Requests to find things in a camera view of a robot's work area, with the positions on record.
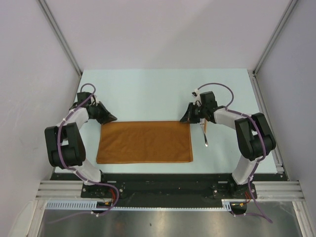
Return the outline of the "silver metal fork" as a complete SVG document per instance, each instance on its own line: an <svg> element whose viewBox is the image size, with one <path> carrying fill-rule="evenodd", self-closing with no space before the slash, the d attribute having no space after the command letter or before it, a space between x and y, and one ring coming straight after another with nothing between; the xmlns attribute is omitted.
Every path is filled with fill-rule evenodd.
<svg viewBox="0 0 316 237"><path fill-rule="evenodd" d="M201 127L202 132L203 132L204 144L205 144L206 147L208 147L208 139L207 139L207 135L206 135L205 119L201 119L199 124L200 124L200 127Z"/></svg>

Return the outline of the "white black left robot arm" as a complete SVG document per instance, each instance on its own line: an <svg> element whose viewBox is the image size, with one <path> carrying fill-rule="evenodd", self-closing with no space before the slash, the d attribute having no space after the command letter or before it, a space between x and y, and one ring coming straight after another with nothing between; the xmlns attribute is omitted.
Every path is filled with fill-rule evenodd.
<svg viewBox="0 0 316 237"><path fill-rule="evenodd" d="M90 119L104 125L117 118L93 93L79 92L77 99L59 124L44 130L48 160L51 166L69 170L92 185L92 192L102 198L108 194L109 185L101 180L102 172L87 160L80 129Z"/></svg>

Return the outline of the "aluminium corner post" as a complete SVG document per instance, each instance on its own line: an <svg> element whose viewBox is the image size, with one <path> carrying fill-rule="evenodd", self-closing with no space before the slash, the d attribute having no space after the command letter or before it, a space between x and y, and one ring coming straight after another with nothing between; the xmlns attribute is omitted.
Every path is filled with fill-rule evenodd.
<svg viewBox="0 0 316 237"><path fill-rule="evenodd" d="M64 51L66 57L68 58L71 66L73 67L73 69L75 70L76 74L81 78L83 72L79 67L79 64L53 14L53 12L51 11L48 3L46 0L36 0L37 4L39 5L42 13L44 14L49 26L51 27L54 35L57 38L57 41L59 42L62 50Z"/></svg>
<svg viewBox="0 0 316 237"><path fill-rule="evenodd" d="M295 8L299 4L300 0L290 0L288 5L286 6L286 9L284 10L280 20L278 21L271 37L269 38L269 41L267 45L265 46L258 62L256 63L254 69L252 69L252 73L254 76L256 76L260 69L262 68L263 64L265 63L269 53L271 52L272 48L276 44L278 38L280 37L282 31L284 30L287 22L289 21L290 17L292 16L293 12L295 11Z"/></svg>

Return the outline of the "aluminium front frame rail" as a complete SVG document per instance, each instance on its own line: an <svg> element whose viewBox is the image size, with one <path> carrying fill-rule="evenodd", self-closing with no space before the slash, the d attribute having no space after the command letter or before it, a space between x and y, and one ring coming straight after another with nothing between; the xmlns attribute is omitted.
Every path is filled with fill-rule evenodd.
<svg viewBox="0 0 316 237"><path fill-rule="evenodd" d="M305 201L298 181L255 181L257 197L260 201ZM87 189L81 181L42 181L37 198L80 199Z"/></svg>

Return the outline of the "right aluminium corner post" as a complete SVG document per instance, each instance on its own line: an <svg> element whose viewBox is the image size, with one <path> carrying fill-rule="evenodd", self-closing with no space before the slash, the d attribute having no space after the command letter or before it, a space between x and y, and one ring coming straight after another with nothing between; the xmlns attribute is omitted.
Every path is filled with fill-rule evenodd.
<svg viewBox="0 0 316 237"><path fill-rule="evenodd" d="M271 52L272 48L276 44L278 38L280 37L282 31L284 30L287 22L289 21L290 17L292 16L293 12L295 11L295 8L299 4L300 0L290 0L288 5L286 6L286 9L284 10L280 20L278 21L271 37L269 38L269 41L267 45L265 46L258 62L256 63L254 69L252 69L252 73L254 76L256 76L260 69L262 68L263 64L265 63L269 53Z"/></svg>

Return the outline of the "left aluminium corner post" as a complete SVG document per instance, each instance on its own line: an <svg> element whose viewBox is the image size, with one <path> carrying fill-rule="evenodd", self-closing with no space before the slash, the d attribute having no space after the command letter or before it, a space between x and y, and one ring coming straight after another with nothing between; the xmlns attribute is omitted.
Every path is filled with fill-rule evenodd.
<svg viewBox="0 0 316 237"><path fill-rule="evenodd" d="M57 41L59 42L62 50L64 51L66 57L68 58L71 66L73 67L73 69L75 70L76 74L81 78L83 72L79 67L79 64L53 14L53 12L51 11L48 3L46 0L36 0L37 4L39 5L42 13L44 14L49 26L51 27L54 35L57 38Z"/></svg>

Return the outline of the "orange-brown cloth napkin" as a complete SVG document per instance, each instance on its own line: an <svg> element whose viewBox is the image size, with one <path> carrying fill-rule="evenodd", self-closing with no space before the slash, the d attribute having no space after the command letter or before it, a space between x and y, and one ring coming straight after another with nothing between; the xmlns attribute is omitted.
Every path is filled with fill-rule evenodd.
<svg viewBox="0 0 316 237"><path fill-rule="evenodd" d="M178 121L102 125L96 161L98 164L192 162L190 125Z"/></svg>

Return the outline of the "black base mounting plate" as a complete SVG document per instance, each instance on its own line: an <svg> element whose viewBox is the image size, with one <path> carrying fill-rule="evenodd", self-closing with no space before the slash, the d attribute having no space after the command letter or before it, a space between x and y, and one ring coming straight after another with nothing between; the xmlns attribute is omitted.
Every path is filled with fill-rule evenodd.
<svg viewBox="0 0 316 237"><path fill-rule="evenodd" d="M228 192L230 174L102 174L101 185L85 185L80 199L101 201L98 208L114 204L122 208L195 209L223 207L232 200L235 212L243 213L257 199L253 182L285 181L278 174L256 174L251 188L241 194ZM74 174L53 174L52 181L79 181Z"/></svg>

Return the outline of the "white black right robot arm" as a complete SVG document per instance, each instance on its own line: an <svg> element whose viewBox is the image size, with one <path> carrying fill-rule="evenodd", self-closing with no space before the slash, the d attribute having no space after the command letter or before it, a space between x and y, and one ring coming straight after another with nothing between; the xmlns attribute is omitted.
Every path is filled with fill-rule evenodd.
<svg viewBox="0 0 316 237"><path fill-rule="evenodd" d="M241 157L228 179L228 193L233 198L241 197L251 182L259 163L276 148L276 140L263 113L252 115L218 106L212 91L192 95L194 102L188 104L187 110L180 119L181 123L205 122L224 125L236 131L237 144Z"/></svg>

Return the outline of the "right aluminium side rail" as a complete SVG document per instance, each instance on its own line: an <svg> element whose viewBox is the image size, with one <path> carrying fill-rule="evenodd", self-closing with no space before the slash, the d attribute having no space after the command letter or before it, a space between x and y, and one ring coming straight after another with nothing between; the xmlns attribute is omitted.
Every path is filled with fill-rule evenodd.
<svg viewBox="0 0 316 237"><path fill-rule="evenodd" d="M274 130L273 130L273 127L271 124L270 116L268 114L268 110L267 110L267 107L266 107L266 104L265 104L265 101L263 98L263 94L262 94L261 89L259 87L257 77L251 70L248 70L247 72L248 72L249 79L250 79L250 82L251 82L251 85L252 85L252 88L254 91L257 105L259 107L259 111L265 115L267 123L270 127L270 130L271 130L273 136L275 136L275 133L274 133ZM283 160L282 160L282 156L281 156L278 144L276 144L276 148L272 151L272 155L274 158L277 172L284 173L285 168L284 168L284 164L283 164Z"/></svg>

